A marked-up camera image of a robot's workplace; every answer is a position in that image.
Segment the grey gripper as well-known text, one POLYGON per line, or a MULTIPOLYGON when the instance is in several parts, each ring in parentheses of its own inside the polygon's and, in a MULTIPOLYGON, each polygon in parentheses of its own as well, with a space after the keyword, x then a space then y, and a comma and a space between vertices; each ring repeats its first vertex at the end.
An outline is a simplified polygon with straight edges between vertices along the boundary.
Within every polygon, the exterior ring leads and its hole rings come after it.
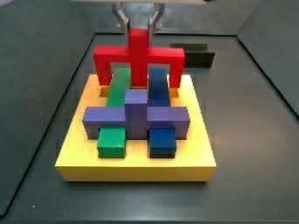
POLYGON ((164 14, 164 4, 202 5, 212 0, 71 0, 75 2, 112 3, 112 12, 116 16, 116 27, 128 39, 130 19, 123 11, 123 3, 154 4, 154 15, 148 18, 148 43, 154 41, 154 35, 162 30, 160 18, 164 14))

